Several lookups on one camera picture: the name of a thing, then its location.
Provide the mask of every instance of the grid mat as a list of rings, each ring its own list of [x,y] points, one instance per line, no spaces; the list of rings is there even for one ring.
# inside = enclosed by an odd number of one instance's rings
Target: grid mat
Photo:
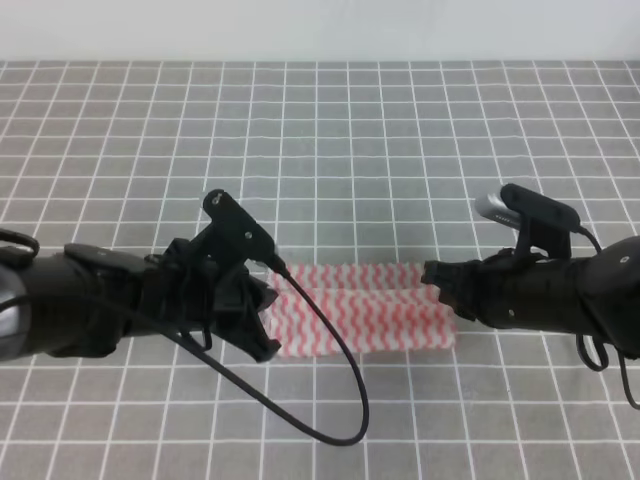
[[[513,245],[471,200],[515,182],[607,245],[640,226],[639,84],[640,62],[0,62],[0,221],[45,253],[146,254],[192,237],[222,187],[291,261],[466,260]],[[3,364],[0,478],[640,477],[617,366],[588,371],[566,336],[460,330],[455,351],[361,358],[371,428],[349,449],[161,338]],[[342,359],[213,354],[323,431],[356,431]]]

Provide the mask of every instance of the black cable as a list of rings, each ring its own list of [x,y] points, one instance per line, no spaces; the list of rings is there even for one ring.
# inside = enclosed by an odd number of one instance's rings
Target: black cable
[[[282,418],[285,422],[291,424],[302,433],[315,438],[316,440],[326,443],[328,445],[333,445],[336,447],[347,447],[351,445],[355,445],[364,437],[367,428],[369,426],[369,402],[367,399],[367,393],[364,387],[364,382],[362,381],[362,376],[360,374],[360,370],[358,369],[355,361],[353,359],[353,355],[349,351],[348,347],[345,345],[342,338],[333,326],[326,319],[324,314],[320,311],[320,309],[316,306],[316,304],[311,300],[311,298],[302,290],[302,288],[295,282],[291,275],[287,280],[293,285],[293,287],[303,296],[303,298],[309,303],[309,306],[313,309],[313,311],[320,317],[322,323],[329,329],[334,338],[342,348],[342,351],[347,356],[347,360],[351,364],[351,367],[354,369],[354,373],[356,375],[356,381],[358,382],[358,389],[360,390],[360,395],[362,397],[362,424],[360,426],[360,431],[351,438],[334,438],[324,433],[318,432],[317,430],[309,427],[308,425],[302,423],[296,417],[291,415],[289,412],[284,410],[282,407],[271,401],[268,397],[266,397],[263,393],[256,390],[254,387],[245,382],[242,378],[237,376],[228,368],[224,367],[222,364],[211,358],[209,355],[204,353],[204,351],[198,347],[196,347],[190,340],[183,338],[178,333],[173,330],[173,325],[167,322],[162,322],[158,320],[154,320],[146,315],[138,313],[129,308],[122,307],[116,303],[109,302],[102,297],[94,296],[94,295],[79,295],[79,294],[27,294],[21,295],[19,297],[12,298],[10,300],[6,300],[0,303],[0,313],[3,311],[15,307],[17,305],[25,305],[32,303],[43,303],[43,302],[81,302],[92,305],[94,307],[100,307],[104,310],[108,310],[113,314],[129,318],[135,322],[141,322],[153,327],[158,333],[166,337],[167,339],[173,341],[174,343],[180,345],[186,351],[188,351],[191,355],[198,358],[205,364],[209,365],[220,375],[225,377],[231,383],[236,385],[242,391],[244,391],[247,395],[254,398],[262,405],[267,407],[273,413]]]
[[[580,227],[578,227],[577,233],[587,237],[589,239],[589,241],[591,242],[591,245],[593,245],[593,248],[596,249],[597,253],[600,253],[602,251],[602,247],[600,246],[600,243],[598,243],[598,240],[596,239],[596,237],[593,235],[593,233],[591,233],[585,227],[580,225]]]
[[[580,233],[581,235],[584,235],[589,239],[589,241],[593,245],[593,248],[596,249],[596,252],[598,253],[602,252],[602,247],[598,243],[598,240],[596,240],[596,237],[589,230],[581,226],[580,229],[578,230],[578,233]],[[600,365],[597,365],[596,363],[593,362],[593,360],[591,360],[589,355],[586,353],[586,350],[584,350],[584,338],[576,335],[576,340],[582,340],[582,348],[583,348],[582,351],[580,349],[580,342],[578,341],[578,355],[580,356],[580,359],[587,367],[589,367],[594,372],[601,372],[602,370],[604,370],[609,366],[609,356],[607,355],[607,352],[604,349],[604,344],[602,342],[600,342],[599,340],[593,341],[593,344],[596,347],[596,352],[600,357]],[[624,389],[625,397],[627,397],[627,402],[629,402],[629,405],[631,405],[632,408],[636,410],[640,410],[640,404],[636,402],[636,400],[633,398],[633,393],[631,393],[631,387],[629,385],[629,375],[627,374],[627,360],[626,358],[624,358],[624,354],[620,350],[618,350],[618,360],[620,362],[620,376],[622,377],[622,388]]]
[[[593,346],[598,354],[598,359],[600,360],[600,365],[591,360],[589,353],[587,352],[587,348],[584,343],[584,335],[576,335],[576,348],[578,349],[578,357],[582,360],[587,368],[593,370],[594,372],[603,372],[607,368],[609,368],[609,354],[604,348],[604,343],[600,340],[596,340],[592,338]]]
[[[580,225],[580,227],[578,228],[577,233],[587,237],[591,242],[591,245],[593,245],[593,248],[595,248],[597,253],[602,252],[602,247],[600,246],[600,243],[598,242],[596,237],[593,235],[593,233],[591,233],[582,225]],[[589,355],[589,353],[587,352],[587,348],[584,343],[584,335],[576,335],[576,348],[578,349],[578,357],[580,357],[580,360],[582,360],[582,363],[584,363],[585,366],[590,370],[593,370],[594,372],[602,372],[609,367],[609,354],[607,353],[607,350],[604,348],[604,343],[602,343],[600,340],[597,340],[593,337],[591,339],[593,340],[593,346],[595,348],[595,351],[598,354],[600,365],[594,362],[591,359],[591,356]]]
[[[622,377],[622,388],[624,388],[624,395],[627,397],[627,402],[632,408],[640,410],[640,404],[633,398],[631,393],[631,387],[629,386],[629,375],[627,374],[627,360],[620,350],[618,350],[618,360],[620,361],[620,376]]]

